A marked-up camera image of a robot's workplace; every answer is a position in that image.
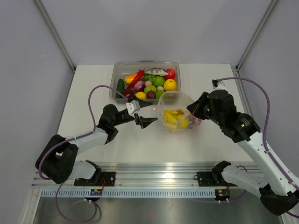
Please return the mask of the yellow toy banana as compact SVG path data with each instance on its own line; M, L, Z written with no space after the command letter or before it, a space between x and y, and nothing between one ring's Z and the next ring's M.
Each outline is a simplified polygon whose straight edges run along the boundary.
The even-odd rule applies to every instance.
M182 119L184 115L183 110L164 110L164 116L167 118L169 122L178 122Z

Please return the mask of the red toy pear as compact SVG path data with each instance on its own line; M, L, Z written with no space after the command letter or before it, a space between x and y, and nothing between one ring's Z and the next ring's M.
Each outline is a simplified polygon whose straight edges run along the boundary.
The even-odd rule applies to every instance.
M193 115L190 116L190 121L191 121L190 126L199 126L201 124L201 119L199 119Z

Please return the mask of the clear zip top bag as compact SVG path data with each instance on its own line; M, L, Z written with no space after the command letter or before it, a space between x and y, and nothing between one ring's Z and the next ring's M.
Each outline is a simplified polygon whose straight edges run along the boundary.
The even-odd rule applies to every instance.
M180 91L166 91L159 98L155 110L165 128L173 133L182 132L201 124L201 119L187 110L187 106L193 102L192 98Z

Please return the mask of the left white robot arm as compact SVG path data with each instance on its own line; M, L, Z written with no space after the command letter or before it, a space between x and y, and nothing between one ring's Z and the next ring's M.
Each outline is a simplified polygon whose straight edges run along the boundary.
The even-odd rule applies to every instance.
M111 142L118 133L116 129L118 125L133 121L142 129L146 128L157 118L144 118L137 112L151 105L152 102L133 96L128 99L126 108L121 111L118 111L113 104L106 105L98 124L85 134L69 139L59 134L52 136L35 163L39 176L44 180L61 184L71 178L74 167L78 167L85 173L76 173L75 178L83 179L91 186L97 185L101 180L101 168L91 161L88 161L86 166L83 162L76 161L78 152Z

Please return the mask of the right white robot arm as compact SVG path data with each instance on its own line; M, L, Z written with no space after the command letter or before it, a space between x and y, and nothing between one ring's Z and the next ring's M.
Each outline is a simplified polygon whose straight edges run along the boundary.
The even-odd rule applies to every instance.
M225 182L237 185L258 197L272 214L280 216L299 202L298 180L289 169L279 162L277 155L267 149L263 134L254 119L238 112L234 98L226 90L204 92L187 110L202 120L211 120L225 136L242 148L264 175L263 179L240 171L228 161L212 168L212 180L218 185Z

